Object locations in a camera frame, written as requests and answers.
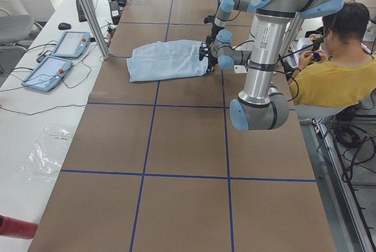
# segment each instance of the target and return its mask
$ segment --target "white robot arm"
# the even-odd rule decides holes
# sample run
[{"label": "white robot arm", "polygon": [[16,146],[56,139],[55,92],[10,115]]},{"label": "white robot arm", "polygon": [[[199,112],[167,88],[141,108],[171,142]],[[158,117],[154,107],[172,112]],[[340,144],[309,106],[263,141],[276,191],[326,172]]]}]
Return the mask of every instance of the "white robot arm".
[{"label": "white robot arm", "polygon": [[[343,3],[344,0],[221,0],[212,29],[216,38],[210,60],[218,61],[222,69],[230,69],[235,63],[242,63],[241,59],[248,68],[244,89],[230,104],[231,121],[236,129],[266,130],[284,124],[289,113],[287,99],[272,84],[271,78],[286,26],[296,12],[300,12],[303,19],[315,18],[338,12]],[[234,8],[255,12],[258,19],[251,52],[231,49],[232,34],[224,27]]]}]

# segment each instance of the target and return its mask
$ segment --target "table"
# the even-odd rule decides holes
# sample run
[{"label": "table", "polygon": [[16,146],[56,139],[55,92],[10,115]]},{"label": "table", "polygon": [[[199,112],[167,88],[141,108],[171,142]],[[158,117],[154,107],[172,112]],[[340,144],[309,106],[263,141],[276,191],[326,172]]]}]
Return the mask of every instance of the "table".
[{"label": "table", "polygon": [[[129,0],[29,252],[335,251],[295,111],[279,129],[238,132],[229,103],[245,75],[129,82],[132,49],[204,40],[215,10]],[[227,27],[234,43],[252,17]]]},{"label": "table", "polygon": [[[111,22],[107,0],[98,0],[98,2],[94,0],[94,2],[96,2],[96,14],[100,26]],[[64,0],[31,47],[48,43],[51,40],[58,41],[62,35],[62,31],[58,30],[60,22],[72,24],[71,30],[90,31],[87,22],[78,22],[75,0]],[[35,59],[42,49],[43,47],[24,54],[17,67],[35,68],[38,64]],[[4,108],[27,113],[42,111],[57,105],[85,105],[102,64],[98,48],[94,48],[85,59],[85,64],[90,66],[92,71],[88,78],[76,88],[68,89],[60,83],[49,93],[39,93],[28,89],[0,92],[0,102]],[[29,72],[14,72],[14,75],[24,79]],[[75,85],[84,79],[88,72],[88,67],[79,64],[67,73],[65,82],[69,86]],[[9,76],[1,90],[20,86],[19,79]],[[14,175],[28,158],[34,142],[47,124],[68,125],[76,128],[83,111],[83,107],[67,107],[34,116],[25,116],[0,110],[0,193],[2,196],[0,214],[39,223],[53,189],[53,183],[20,183],[15,180]],[[29,240],[0,237],[0,250],[23,252],[27,251],[30,243]]]}]

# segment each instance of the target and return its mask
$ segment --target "black hair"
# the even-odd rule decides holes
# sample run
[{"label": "black hair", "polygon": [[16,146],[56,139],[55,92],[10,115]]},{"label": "black hair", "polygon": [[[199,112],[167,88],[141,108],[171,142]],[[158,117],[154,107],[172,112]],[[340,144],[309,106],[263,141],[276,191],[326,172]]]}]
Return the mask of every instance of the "black hair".
[{"label": "black hair", "polygon": [[340,41],[347,44],[350,39],[362,41],[367,29],[370,12],[359,2],[345,2],[337,13],[323,17],[325,32],[333,30]]}]

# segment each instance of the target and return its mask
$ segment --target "yellow shirt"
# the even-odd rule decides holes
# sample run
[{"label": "yellow shirt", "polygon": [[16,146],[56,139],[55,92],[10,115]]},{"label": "yellow shirt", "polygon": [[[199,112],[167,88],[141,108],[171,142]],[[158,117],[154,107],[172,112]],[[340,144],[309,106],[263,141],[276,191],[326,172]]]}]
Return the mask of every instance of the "yellow shirt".
[{"label": "yellow shirt", "polygon": [[[296,77],[299,94],[294,104],[347,107],[365,99],[376,88],[376,59],[356,68],[337,66],[331,61],[314,63]],[[293,97],[295,82],[290,84]]]}]

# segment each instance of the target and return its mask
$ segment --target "black keyboard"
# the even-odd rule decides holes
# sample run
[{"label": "black keyboard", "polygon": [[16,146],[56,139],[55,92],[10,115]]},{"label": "black keyboard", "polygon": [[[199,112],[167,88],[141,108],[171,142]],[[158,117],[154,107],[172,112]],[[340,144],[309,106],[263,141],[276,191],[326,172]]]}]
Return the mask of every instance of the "black keyboard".
[{"label": "black keyboard", "polygon": [[85,13],[82,9],[82,6],[79,2],[79,0],[76,0],[76,7],[77,7],[77,13],[78,13],[78,21],[79,22],[85,22],[87,21],[86,17],[85,17]]}]

